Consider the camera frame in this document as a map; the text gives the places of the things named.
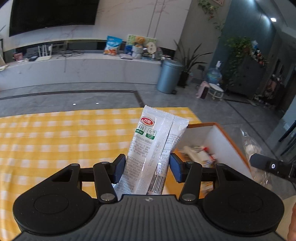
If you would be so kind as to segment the person right hand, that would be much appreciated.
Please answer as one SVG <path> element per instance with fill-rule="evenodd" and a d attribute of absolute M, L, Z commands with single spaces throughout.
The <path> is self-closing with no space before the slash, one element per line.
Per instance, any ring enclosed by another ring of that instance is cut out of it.
<path fill-rule="evenodd" d="M 296 203 L 292 209 L 292 217 L 288 228 L 287 240 L 296 241 Z"/>

